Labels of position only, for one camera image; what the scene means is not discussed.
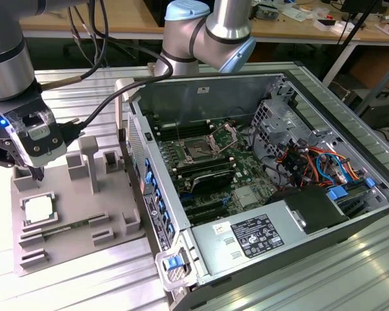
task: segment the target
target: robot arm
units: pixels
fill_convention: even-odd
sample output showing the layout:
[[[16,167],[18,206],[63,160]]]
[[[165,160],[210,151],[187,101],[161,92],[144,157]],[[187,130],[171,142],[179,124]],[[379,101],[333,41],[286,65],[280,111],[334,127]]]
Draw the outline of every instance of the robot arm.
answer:
[[[249,59],[255,40],[250,36],[252,0],[216,0],[213,13],[195,0],[175,0],[167,7],[162,55],[174,75],[198,73],[198,60],[220,73],[238,71]],[[157,61],[155,74],[167,68]]]
[[[67,146],[87,125],[86,122],[75,124],[76,121],[56,123],[52,111],[40,95],[41,87],[34,77],[19,24],[21,17],[85,2],[87,0],[0,1],[1,166],[29,167],[33,177],[41,180],[41,167],[65,154]],[[209,7],[201,2],[173,1],[167,9],[163,57],[158,56],[163,61],[156,64],[157,77],[142,83],[167,78],[173,71],[176,75],[196,73],[197,59],[221,73],[238,71],[255,47],[255,40],[250,37],[251,26],[248,20],[251,3],[252,0],[216,0],[214,12],[209,15]],[[53,84],[53,87],[75,82],[78,82],[78,77]],[[111,96],[119,96],[121,92],[135,86],[124,87]],[[103,108],[108,99],[110,97],[94,114]]]
[[[66,153],[66,137],[40,95],[40,86],[23,32],[21,17],[42,14],[86,0],[0,1],[0,165],[29,166],[34,177]]]

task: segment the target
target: blue wire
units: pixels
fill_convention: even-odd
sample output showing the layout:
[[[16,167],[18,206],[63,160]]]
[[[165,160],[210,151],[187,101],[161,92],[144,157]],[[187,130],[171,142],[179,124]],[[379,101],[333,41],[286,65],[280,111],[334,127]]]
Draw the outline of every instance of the blue wire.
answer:
[[[320,157],[322,156],[323,154],[320,154],[318,157],[317,157],[317,161],[316,161],[316,166],[317,166],[317,171],[320,173],[321,176],[327,178],[329,181],[331,181],[334,185],[336,185],[336,182],[333,178],[331,178],[330,176],[326,175],[323,173],[321,167],[320,167]]]
[[[325,174],[322,172],[322,169],[320,168],[320,158],[321,158],[321,156],[324,155],[324,154],[327,155],[327,156],[330,156],[332,159],[334,159],[334,160],[337,162],[338,166],[340,167],[340,170],[342,171],[344,177],[346,178],[346,180],[347,180],[348,182],[353,181],[353,178],[346,172],[346,170],[344,169],[344,167],[343,167],[341,161],[337,158],[337,156],[335,156],[334,154],[330,154],[330,153],[328,153],[328,152],[323,153],[323,154],[320,154],[320,155],[317,157],[317,161],[316,161],[317,170],[318,170],[318,172],[319,172],[323,177],[327,178],[329,181],[332,181],[333,184],[336,185],[334,179],[333,179],[332,177],[328,176],[328,175],[325,175]]]

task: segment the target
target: white sticker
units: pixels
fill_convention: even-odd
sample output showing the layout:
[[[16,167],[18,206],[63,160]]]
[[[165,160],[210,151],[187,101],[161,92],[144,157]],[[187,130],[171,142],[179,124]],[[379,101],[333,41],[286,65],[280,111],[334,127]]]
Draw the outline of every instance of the white sticker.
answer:
[[[229,231],[231,229],[231,223],[230,222],[221,222],[220,224],[213,225],[213,230],[215,230],[215,233],[217,235],[224,233],[226,231]]]
[[[197,89],[197,93],[198,94],[205,94],[205,93],[208,93],[209,92],[209,89],[210,89],[210,87],[199,87],[198,89]]]

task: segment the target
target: orange wire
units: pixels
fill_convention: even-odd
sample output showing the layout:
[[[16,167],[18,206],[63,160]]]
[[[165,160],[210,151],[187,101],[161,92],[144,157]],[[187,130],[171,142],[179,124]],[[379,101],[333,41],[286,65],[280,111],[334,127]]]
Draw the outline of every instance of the orange wire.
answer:
[[[329,152],[330,154],[333,154],[335,156],[338,156],[338,157],[341,157],[342,159],[345,159],[346,157],[342,156],[341,154],[338,154],[337,152],[334,152],[332,150],[324,150],[324,149],[321,149],[321,148],[317,148],[317,147],[312,147],[312,148],[309,148],[309,150],[312,150],[312,151],[315,151],[315,152],[318,152],[319,154],[323,153],[323,152]],[[352,178],[354,178],[355,180],[359,180],[360,178],[357,177],[356,173],[353,171],[350,163],[348,162],[348,167],[349,167],[349,170],[346,170],[350,176]]]
[[[307,159],[309,160],[309,164],[312,168],[312,171],[314,172],[314,175],[316,176],[316,181],[318,181],[318,172],[317,172],[316,167],[315,167],[314,163],[312,162],[312,159],[310,158],[309,154],[307,154]]]
[[[310,163],[309,164],[307,164],[307,167],[305,168],[305,170],[304,170],[304,175],[303,176],[305,176],[306,175],[306,173],[307,173],[307,169],[309,168],[309,166],[310,166]],[[304,180],[301,180],[301,185],[300,185],[300,187],[302,187],[303,186],[303,184],[304,184]]]

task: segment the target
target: table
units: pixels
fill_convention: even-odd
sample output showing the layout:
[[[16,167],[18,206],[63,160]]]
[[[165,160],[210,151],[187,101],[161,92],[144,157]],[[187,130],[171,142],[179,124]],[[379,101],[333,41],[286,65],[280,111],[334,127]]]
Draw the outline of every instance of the table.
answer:
[[[322,3],[320,0],[316,0],[307,6],[313,8],[327,7],[335,19],[341,19],[342,13],[340,11],[331,5]],[[112,36],[131,40],[163,39],[163,28],[157,26],[143,0],[106,0],[106,9]],[[86,7],[84,5],[79,6],[79,10],[86,16]],[[96,13],[96,25],[99,29],[102,29],[103,22],[99,11],[97,10]],[[76,19],[76,24],[80,25],[76,14],[74,14],[74,18]],[[334,66],[332,66],[323,80],[325,85],[329,85],[334,79],[356,46],[389,46],[389,36],[375,27],[377,22],[368,21],[366,24],[367,27],[357,33],[353,41],[346,47]],[[66,9],[56,13],[22,19],[21,26],[26,37],[71,37]],[[85,32],[81,32],[81,35],[84,38],[87,36]],[[318,30],[312,25],[310,20],[300,23],[284,15],[279,16],[279,21],[253,20],[252,35],[255,36],[258,42],[273,43],[336,44],[338,40],[336,34]]]

